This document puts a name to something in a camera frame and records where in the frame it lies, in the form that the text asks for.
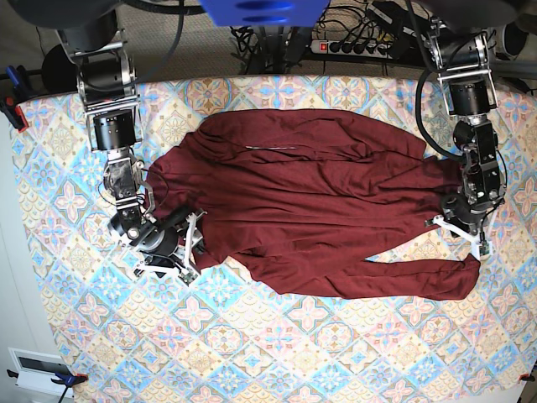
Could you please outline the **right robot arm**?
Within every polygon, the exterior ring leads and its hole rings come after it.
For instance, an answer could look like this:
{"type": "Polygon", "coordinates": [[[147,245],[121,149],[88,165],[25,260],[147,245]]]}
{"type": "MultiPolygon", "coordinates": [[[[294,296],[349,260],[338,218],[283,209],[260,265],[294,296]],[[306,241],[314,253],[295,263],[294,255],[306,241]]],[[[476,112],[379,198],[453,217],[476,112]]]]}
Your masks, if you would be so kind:
{"type": "Polygon", "coordinates": [[[203,213],[180,207],[164,220],[154,216],[153,188],[143,178],[144,162],[133,153],[141,140],[135,130],[139,94],[116,12],[61,29],[58,35],[76,68],[91,150],[107,156],[102,184],[116,208],[109,231],[143,254],[148,264],[191,267],[192,253],[202,240],[196,224],[203,213]]]}

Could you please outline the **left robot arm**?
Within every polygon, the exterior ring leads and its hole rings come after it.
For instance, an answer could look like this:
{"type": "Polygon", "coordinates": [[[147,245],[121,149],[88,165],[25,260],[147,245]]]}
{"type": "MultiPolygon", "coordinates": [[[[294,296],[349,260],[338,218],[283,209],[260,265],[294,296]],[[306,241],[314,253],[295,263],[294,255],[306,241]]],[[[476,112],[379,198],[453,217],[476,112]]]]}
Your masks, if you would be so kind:
{"type": "Polygon", "coordinates": [[[485,228],[503,204],[508,184],[507,167],[498,150],[498,135],[488,117],[497,107],[498,98],[487,34],[484,30],[456,34],[434,17],[419,44],[427,67],[416,88],[418,129],[433,150],[461,167],[458,190],[441,201],[443,224],[455,235],[467,233],[484,241],[485,228]],[[452,133],[457,154],[438,145],[422,120],[423,87],[432,73],[437,75],[447,114],[457,119],[452,133]]]}

